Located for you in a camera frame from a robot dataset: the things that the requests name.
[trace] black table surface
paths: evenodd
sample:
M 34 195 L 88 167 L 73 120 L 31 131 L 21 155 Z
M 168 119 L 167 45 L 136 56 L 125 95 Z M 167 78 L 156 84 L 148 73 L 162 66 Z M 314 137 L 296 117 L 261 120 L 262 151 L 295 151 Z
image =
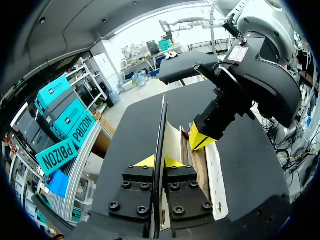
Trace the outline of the black table surface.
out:
M 202 81 L 166 92 L 168 121 L 188 128 L 216 98 L 215 86 Z M 115 132 L 102 165 L 92 211 L 108 216 L 122 173 L 156 153 L 163 94 L 129 106 Z M 235 221 L 273 195 L 289 195 L 276 153 L 259 121 L 236 116 L 217 143 L 225 185 L 228 218 Z

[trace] white refrigerator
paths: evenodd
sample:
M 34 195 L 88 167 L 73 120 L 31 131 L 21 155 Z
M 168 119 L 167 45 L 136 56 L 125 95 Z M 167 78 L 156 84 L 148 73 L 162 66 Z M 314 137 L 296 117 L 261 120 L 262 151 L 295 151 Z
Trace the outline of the white refrigerator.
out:
M 119 78 L 110 64 L 106 54 L 102 53 L 94 56 L 89 60 L 89 64 L 93 68 L 93 71 L 90 70 L 91 72 L 99 72 L 99 75 L 95 78 L 96 81 L 98 83 L 103 82 L 110 91 L 114 91 L 119 94 Z

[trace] yellow triangle marker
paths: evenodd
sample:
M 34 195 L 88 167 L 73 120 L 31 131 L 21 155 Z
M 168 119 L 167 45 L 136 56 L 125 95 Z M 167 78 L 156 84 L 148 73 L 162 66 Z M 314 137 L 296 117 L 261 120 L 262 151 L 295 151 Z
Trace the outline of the yellow triangle marker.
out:
M 135 167 L 148 166 L 149 168 L 153 168 L 155 166 L 155 159 L 156 159 L 156 155 L 152 155 L 152 156 L 146 158 L 145 160 L 138 162 L 134 166 Z
M 155 160 L 156 160 L 156 156 L 152 155 L 152 156 L 146 158 L 145 160 L 143 160 L 141 162 L 138 162 L 134 166 L 135 167 L 148 166 L 149 168 L 153 168 L 155 166 Z M 185 167 L 185 165 L 183 165 L 182 163 L 172 159 L 169 156 L 165 156 L 165 165 L 166 165 L 167 168 L 171 168 L 172 166 Z
M 169 156 L 165 156 L 165 167 L 166 168 L 171 168 L 172 166 L 176 166 L 176 167 L 185 167 L 185 165 L 183 165 L 182 163 L 172 159 Z

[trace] ceiling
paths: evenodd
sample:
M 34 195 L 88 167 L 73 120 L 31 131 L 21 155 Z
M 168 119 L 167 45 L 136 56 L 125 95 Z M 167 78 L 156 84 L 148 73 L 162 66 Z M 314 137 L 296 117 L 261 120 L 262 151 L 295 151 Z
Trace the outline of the ceiling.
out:
M 87 51 L 101 37 L 112 37 L 116 30 L 143 15 L 173 5 L 199 2 L 203 0 L 43 0 L 16 40 L 4 72 L 1 93 L 4 96 L 19 79 L 28 80 L 38 73 L 39 66 L 43 69 Z M 42 17 L 45 17 L 44 24 L 39 23 Z

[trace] screw head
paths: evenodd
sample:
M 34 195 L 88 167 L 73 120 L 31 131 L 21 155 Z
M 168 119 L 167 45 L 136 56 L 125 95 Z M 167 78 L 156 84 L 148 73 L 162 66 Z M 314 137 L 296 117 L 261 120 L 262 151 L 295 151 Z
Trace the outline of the screw head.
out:
M 202 203 L 202 207 L 204 209 L 212 209 L 212 202 L 206 201 L 206 202 Z
M 199 186 L 199 184 L 196 182 L 196 181 L 192 181 L 192 182 L 190 182 L 190 187 L 191 188 L 197 188 Z
M 122 188 L 124 188 L 124 189 L 129 189 L 130 187 L 131 187 L 130 182 L 124 181 L 124 182 L 122 183 Z
M 109 203 L 109 209 L 117 211 L 119 210 L 119 204 L 116 201 L 111 201 Z
M 170 187 L 172 191 L 177 191 L 180 188 L 179 183 L 172 183 Z
M 185 209 L 182 206 L 176 206 L 173 209 L 174 214 L 176 215 L 183 215 L 185 213 Z
M 274 218 L 273 216 L 270 216 L 270 217 L 267 218 L 266 222 L 267 222 L 268 224 L 270 224 L 270 223 L 272 223 L 274 220 L 275 220 L 275 218 Z
M 218 211 L 219 211 L 219 213 L 221 213 L 221 211 L 222 211 L 222 206 L 221 206 L 221 203 L 220 202 L 218 202 Z
M 139 206 L 137 209 L 136 209 L 136 212 L 139 214 L 139 215 L 144 215 L 148 212 L 148 208 L 146 208 L 145 206 Z
M 146 191 L 146 190 L 149 189 L 149 184 L 144 182 L 144 183 L 140 184 L 140 187 L 141 187 L 142 190 Z

